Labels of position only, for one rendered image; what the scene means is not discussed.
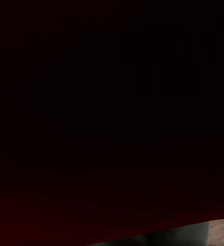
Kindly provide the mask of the gym shoe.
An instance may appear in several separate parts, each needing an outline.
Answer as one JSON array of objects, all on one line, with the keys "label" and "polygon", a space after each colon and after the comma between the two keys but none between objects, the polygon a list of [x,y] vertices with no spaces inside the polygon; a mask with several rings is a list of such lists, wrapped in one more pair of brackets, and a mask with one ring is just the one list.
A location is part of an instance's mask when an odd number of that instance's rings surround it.
[{"label": "gym shoe", "polygon": [[0,246],[208,246],[224,219],[224,0],[0,0]]}]

